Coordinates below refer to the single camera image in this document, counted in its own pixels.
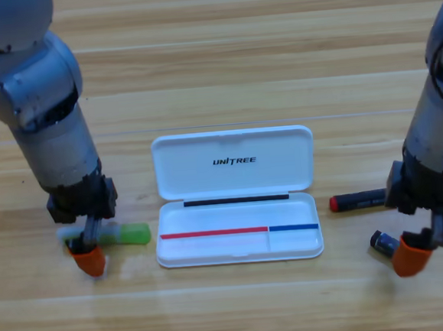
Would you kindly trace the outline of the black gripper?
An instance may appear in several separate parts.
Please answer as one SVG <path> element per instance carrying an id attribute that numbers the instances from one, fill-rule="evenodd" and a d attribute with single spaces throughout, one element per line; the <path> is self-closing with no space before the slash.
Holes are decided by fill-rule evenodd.
<path id="1" fill-rule="evenodd" d="M 418 208 L 431 211 L 431 226 L 421 232 L 403 232 L 393 253 L 392 265 L 399 277 L 411 277 L 427 265 L 434 248 L 443 247 L 443 171 L 426 166 L 408 151 L 391 166 L 384 206 L 406 215 Z"/>
<path id="2" fill-rule="evenodd" d="M 106 258 L 97 245 L 97 237 L 102 220 L 116 215 L 116 200 L 113 179 L 99 170 L 75 185 L 58 186 L 50 191 L 47 211 L 56 224 L 72 224 L 78 216 L 86 217 L 83 232 L 68 240 L 66 247 L 78 268 L 90 277 L 102 277 L 106 269 Z"/>

